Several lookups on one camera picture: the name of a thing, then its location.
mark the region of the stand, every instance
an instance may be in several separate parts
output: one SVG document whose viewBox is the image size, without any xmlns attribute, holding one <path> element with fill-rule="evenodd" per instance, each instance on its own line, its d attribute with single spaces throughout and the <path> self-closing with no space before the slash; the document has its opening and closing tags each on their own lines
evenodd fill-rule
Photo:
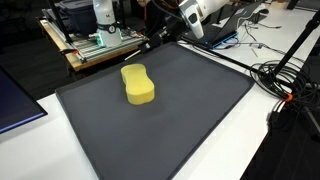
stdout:
<svg viewBox="0 0 320 180">
<path fill-rule="evenodd" d="M 287 64 L 287 62 L 291 59 L 293 54 L 299 49 L 299 47 L 303 44 L 303 42 L 309 37 L 313 30 L 315 30 L 320 24 L 320 10 L 313 16 L 313 18 L 306 25 L 305 30 L 296 40 L 296 42 L 292 45 L 289 51 L 282 58 L 278 66 L 274 69 L 274 75 L 277 75 L 281 69 Z"/>
<path fill-rule="evenodd" d="M 298 4 L 299 0 L 291 0 L 290 3 L 287 6 L 287 9 L 294 9 L 294 7 Z"/>
<path fill-rule="evenodd" d="M 283 67 L 287 64 L 287 62 L 291 59 L 293 54 L 299 49 L 299 47 L 303 44 L 303 42 L 308 38 L 308 36 L 312 33 L 313 30 L 315 30 L 320 24 L 320 10 L 313 16 L 313 18 L 308 22 L 306 25 L 305 30 L 302 32 L 302 34 L 299 36 L 299 38 L 296 40 L 296 42 L 292 45 L 292 47 L 289 49 L 288 53 L 285 54 L 285 56 L 282 58 L 278 66 L 274 69 L 274 74 L 272 76 L 276 76 Z M 309 122 L 314 127 L 314 135 L 313 138 L 320 139 L 320 125 L 316 121 L 316 119 L 313 117 L 313 114 L 310 112 L 309 108 L 304 107 L 304 110 L 306 112 L 303 113 L 306 119 L 309 120 Z"/>
</svg>

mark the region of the black pole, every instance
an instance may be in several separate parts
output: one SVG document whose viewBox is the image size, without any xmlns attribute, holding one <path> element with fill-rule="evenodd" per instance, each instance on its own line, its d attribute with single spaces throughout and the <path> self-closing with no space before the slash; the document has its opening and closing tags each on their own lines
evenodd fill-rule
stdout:
<svg viewBox="0 0 320 180">
<path fill-rule="evenodd" d="M 124 6 L 123 6 L 123 0 L 119 0 L 119 5 L 120 5 L 120 13 L 121 13 L 121 25 L 122 28 L 126 28 L 126 18 L 124 15 Z"/>
<path fill-rule="evenodd" d="M 315 30 L 320 24 L 320 10 L 313 16 L 313 18 L 306 25 L 305 30 L 296 40 L 296 42 L 292 45 L 289 51 L 284 55 L 281 59 L 277 67 L 274 69 L 274 75 L 277 75 L 281 69 L 287 64 L 287 62 L 291 59 L 293 54 L 299 49 L 299 47 L 303 44 L 303 42 L 308 38 L 308 36 Z"/>
<path fill-rule="evenodd" d="M 298 4 L 299 0 L 291 0 L 290 3 L 287 6 L 287 9 L 292 10 L 294 9 L 294 7 L 296 7 L 296 5 Z"/>
<path fill-rule="evenodd" d="M 67 32 L 67 29 L 66 27 L 64 26 L 62 20 L 61 20 L 61 17 L 59 15 L 59 12 L 56 8 L 56 6 L 54 5 L 54 3 L 52 2 L 52 0 L 47 0 L 50 8 L 52 9 L 52 12 L 54 14 L 54 16 L 56 17 L 57 19 L 57 23 L 58 23 L 58 26 L 60 28 L 60 30 L 62 31 L 62 33 L 64 34 L 64 37 L 66 38 L 66 42 L 67 43 L 71 43 L 72 42 L 72 39 L 70 38 L 68 32 Z"/>
</svg>

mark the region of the white table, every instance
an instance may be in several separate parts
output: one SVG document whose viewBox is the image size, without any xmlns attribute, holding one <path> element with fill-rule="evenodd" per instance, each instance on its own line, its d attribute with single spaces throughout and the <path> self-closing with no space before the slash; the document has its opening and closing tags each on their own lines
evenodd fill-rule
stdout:
<svg viewBox="0 0 320 180">
<path fill-rule="evenodd" d="M 252 31 L 252 34 L 260 42 L 286 51 L 312 16 L 313 13 L 308 11 L 271 9 L 269 17 L 261 23 L 282 25 L 283 28 L 272 30 L 261 27 Z M 241 36 L 244 30 L 241 28 L 239 32 Z M 306 59 L 319 34 L 320 29 L 312 33 L 296 56 Z M 247 65 L 265 61 L 258 59 L 247 45 L 219 52 Z M 247 73 L 243 68 L 224 60 L 209 58 Z M 268 131 L 267 116 L 277 101 L 255 85 L 174 179 L 239 179 Z M 56 96 L 50 95 L 39 103 L 49 113 L 48 116 L 0 136 L 1 178 L 98 179 Z"/>
</svg>

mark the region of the black mat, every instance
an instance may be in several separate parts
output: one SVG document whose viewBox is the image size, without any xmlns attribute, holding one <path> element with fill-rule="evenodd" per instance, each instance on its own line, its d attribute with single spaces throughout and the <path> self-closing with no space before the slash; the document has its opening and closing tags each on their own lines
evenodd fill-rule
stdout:
<svg viewBox="0 0 320 180">
<path fill-rule="evenodd" d="M 155 84 L 151 103 L 126 99 L 119 70 L 132 63 L 144 64 Z M 101 179 L 163 180 L 252 85 L 246 75 L 171 43 L 56 93 Z"/>
</svg>

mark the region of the equipment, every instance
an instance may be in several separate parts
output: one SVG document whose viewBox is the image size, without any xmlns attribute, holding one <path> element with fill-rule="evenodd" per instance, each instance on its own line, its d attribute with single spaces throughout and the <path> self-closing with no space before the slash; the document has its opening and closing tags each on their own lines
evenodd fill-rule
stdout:
<svg viewBox="0 0 320 180">
<path fill-rule="evenodd" d="M 188 27 L 199 39 L 204 35 L 201 21 L 207 18 L 211 13 L 219 10 L 228 2 L 229 0 L 196 0 L 196 2 L 193 0 L 185 0 L 179 5 L 179 8 Z"/>
<path fill-rule="evenodd" d="M 140 50 L 135 54 L 140 52 L 142 54 L 147 53 L 153 48 L 161 45 L 162 41 L 170 34 L 182 33 L 188 28 L 191 29 L 197 38 L 201 38 L 203 36 L 201 21 L 205 20 L 211 13 L 219 10 L 222 6 L 227 4 L 229 0 L 184 0 L 178 6 L 180 9 L 179 15 L 175 15 L 165 10 L 156 0 L 152 0 L 152 2 L 162 11 L 166 11 L 170 14 L 170 17 L 167 20 L 167 26 L 155 33 L 150 38 L 149 42 L 141 44 L 139 47 Z"/>
<path fill-rule="evenodd" d="M 47 112 L 0 66 L 0 134 Z"/>
<path fill-rule="evenodd" d="M 112 0 L 93 0 L 97 17 L 97 42 L 101 47 L 114 47 L 121 44 L 120 29 L 113 12 Z"/>
<path fill-rule="evenodd" d="M 222 42 L 229 40 L 237 35 L 238 27 L 251 17 L 254 10 L 261 4 L 261 1 L 237 7 L 232 13 L 229 20 L 225 25 L 220 28 L 211 24 L 207 24 L 203 27 L 204 36 L 198 39 L 191 31 L 185 33 L 181 39 L 192 43 L 200 44 L 205 48 L 213 49 L 219 46 Z"/>
</svg>

